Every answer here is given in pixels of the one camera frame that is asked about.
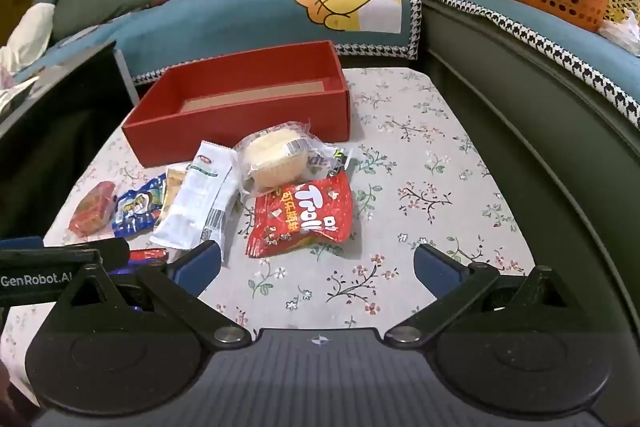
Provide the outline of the teal lion sofa cover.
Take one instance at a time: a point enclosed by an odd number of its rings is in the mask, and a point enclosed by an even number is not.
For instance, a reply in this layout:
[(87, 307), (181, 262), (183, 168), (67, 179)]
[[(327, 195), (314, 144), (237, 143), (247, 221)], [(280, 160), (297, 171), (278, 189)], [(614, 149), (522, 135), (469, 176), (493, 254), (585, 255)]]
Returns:
[(137, 86), (172, 66), (311, 41), (332, 42), (341, 56), (414, 60), (421, 11), (420, 0), (170, 0), (64, 39), (15, 79), (107, 41)]

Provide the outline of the red Trolli candy bag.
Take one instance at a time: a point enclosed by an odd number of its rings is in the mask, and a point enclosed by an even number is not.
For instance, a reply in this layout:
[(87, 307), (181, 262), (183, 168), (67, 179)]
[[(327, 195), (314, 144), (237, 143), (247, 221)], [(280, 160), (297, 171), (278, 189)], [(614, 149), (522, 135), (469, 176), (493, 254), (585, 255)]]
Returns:
[(326, 239), (343, 243), (352, 233), (352, 190), (344, 169), (259, 196), (245, 254), (265, 258)]

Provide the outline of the teal houndstooth right cover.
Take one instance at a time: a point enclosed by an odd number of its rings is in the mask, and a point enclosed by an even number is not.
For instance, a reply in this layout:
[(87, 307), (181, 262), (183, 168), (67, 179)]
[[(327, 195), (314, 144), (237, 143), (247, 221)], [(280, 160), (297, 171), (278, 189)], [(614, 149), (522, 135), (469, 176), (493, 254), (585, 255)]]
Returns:
[(582, 80), (639, 124), (639, 59), (598, 34), (514, 0), (433, 0), (484, 17)]

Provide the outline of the green white Kaprons wafer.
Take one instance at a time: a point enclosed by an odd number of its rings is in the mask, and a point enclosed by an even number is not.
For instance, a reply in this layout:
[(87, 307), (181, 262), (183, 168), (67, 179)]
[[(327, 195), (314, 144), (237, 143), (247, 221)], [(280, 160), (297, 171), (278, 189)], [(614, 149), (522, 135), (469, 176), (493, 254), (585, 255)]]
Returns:
[(351, 160), (351, 148), (323, 145), (320, 150), (314, 150), (308, 156), (308, 178), (320, 180), (335, 176), (341, 170), (347, 170)]

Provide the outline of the white green snack pack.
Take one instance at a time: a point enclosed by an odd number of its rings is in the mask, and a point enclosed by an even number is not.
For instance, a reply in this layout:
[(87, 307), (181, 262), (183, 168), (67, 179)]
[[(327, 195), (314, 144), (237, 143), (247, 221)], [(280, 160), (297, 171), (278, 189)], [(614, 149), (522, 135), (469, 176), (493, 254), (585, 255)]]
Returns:
[(224, 251), (224, 229), (240, 188), (236, 167), (235, 150), (202, 141), (150, 241), (175, 251), (190, 251), (214, 241)]

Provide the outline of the white cloth on sofa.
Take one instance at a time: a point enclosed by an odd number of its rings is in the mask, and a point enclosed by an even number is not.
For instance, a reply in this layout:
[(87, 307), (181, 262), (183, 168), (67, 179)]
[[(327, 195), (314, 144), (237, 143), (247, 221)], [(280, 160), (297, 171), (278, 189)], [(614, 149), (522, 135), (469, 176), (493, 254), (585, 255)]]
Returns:
[(42, 57), (52, 34), (54, 11), (54, 4), (40, 2), (25, 12), (1, 48), (3, 70), (14, 75)]

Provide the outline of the red clear cake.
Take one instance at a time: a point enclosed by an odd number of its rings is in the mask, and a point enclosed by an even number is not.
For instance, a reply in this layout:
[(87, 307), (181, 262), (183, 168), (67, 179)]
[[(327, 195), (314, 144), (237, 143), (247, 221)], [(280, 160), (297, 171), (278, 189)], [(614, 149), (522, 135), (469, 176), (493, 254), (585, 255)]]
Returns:
[(76, 207), (67, 230), (77, 237), (86, 237), (101, 231), (111, 221), (115, 208), (116, 185), (112, 181), (96, 184)]

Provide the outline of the blue coconut snack bag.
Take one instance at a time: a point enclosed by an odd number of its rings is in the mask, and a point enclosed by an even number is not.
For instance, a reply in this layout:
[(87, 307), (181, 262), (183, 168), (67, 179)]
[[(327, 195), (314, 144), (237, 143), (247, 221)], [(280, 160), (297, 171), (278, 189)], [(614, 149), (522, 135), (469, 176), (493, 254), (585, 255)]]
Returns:
[(155, 227), (163, 208), (165, 185), (166, 176), (160, 174), (116, 199), (112, 220), (116, 237), (128, 237)]

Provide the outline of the red cardboard box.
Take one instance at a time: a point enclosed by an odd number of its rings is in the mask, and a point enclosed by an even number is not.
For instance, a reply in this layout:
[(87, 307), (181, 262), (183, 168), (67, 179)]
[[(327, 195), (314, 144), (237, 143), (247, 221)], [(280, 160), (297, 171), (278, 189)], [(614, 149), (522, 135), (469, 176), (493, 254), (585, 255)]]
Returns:
[(140, 164), (157, 167), (191, 159), (203, 141), (232, 147), (288, 121), (346, 142), (351, 107), (334, 45), (305, 42), (168, 68), (122, 132)]

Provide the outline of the clear round bun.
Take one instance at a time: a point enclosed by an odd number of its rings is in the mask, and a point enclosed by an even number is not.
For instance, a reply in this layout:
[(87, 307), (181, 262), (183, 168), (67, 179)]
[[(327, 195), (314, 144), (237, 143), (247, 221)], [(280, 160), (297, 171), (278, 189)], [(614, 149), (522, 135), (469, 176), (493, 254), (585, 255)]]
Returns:
[(254, 132), (235, 145), (235, 171), (243, 195), (255, 197), (285, 185), (312, 181), (307, 159), (324, 143), (310, 132), (309, 124), (287, 121)]

